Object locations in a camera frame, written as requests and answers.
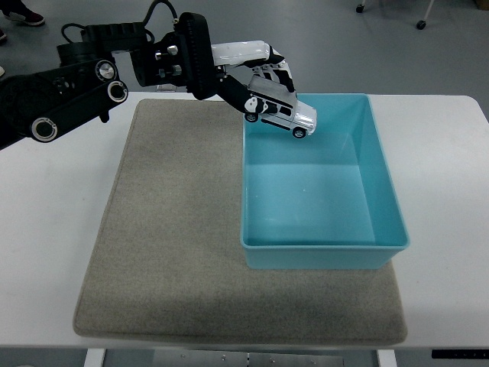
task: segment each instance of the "toy suv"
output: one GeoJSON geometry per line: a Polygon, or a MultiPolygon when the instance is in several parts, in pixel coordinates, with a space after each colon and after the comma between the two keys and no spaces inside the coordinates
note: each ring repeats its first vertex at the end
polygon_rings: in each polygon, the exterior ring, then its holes
{"type": "Polygon", "coordinates": [[[316,109],[299,101],[296,94],[289,92],[284,85],[253,76],[248,90],[256,98],[261,99],[269,111],[276,112],[246,112],[244,114],[246,121],[256,122],[260,118],[266,124],[292,130],[292,135],[298,139],[311,135],[316,130],[316,109]]]}

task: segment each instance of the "gray carpet mat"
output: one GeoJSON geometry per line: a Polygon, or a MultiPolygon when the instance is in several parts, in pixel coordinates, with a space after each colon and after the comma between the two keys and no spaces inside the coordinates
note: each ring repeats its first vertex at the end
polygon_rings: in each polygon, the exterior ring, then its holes
{"type": "Polygon", "coordinates": [[[406,324],[392,264],[251,270],[239,240],[242,115],[141,101],[73,326],[167,343],[388,345],[406,324]]]}

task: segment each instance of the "blue plastic bin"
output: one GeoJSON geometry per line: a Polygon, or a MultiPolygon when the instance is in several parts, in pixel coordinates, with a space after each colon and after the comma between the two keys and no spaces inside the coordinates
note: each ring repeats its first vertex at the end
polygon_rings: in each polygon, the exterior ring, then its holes
{"type": "Polygon", "coordinates": [[[316,132],[244,122],[241,244],[250,268],[375,269],[408,246],[362,94],[302,94],[316,132]]]}

